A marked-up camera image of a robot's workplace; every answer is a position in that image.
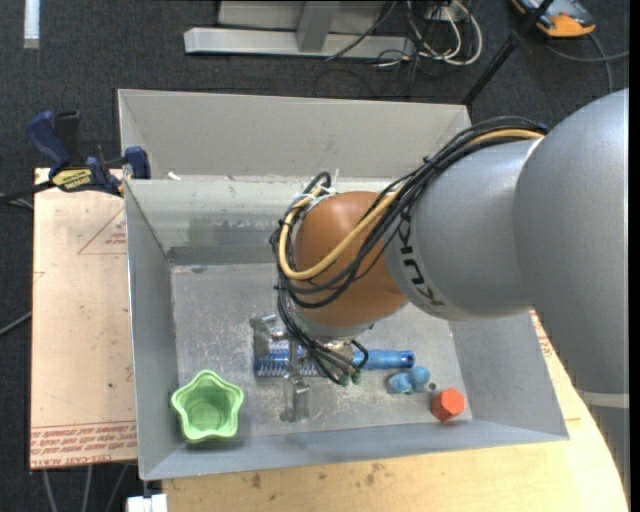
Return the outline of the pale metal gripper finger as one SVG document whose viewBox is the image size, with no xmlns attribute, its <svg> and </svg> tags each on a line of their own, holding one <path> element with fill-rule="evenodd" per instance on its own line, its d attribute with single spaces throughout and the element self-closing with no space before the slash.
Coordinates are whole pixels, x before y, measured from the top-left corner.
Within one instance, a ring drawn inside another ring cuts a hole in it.
<svg viewBox="0 0 640 512">
<path fill-rule="evenodd" d="M 280 413 L 283 422 L 294 423 L 306 420 L 310 415 L 311 388 L 299 374 L 286 372 L 284 384 L 284 409 Z"/>
<path fill-rule="evenodd" d="M 277 314 L 249 319 L 252 329 L 253 352 L 256 357 L 267 357 L 269 350 L 288 340 L 288 333 L 280 324 Z"/>
</svg>

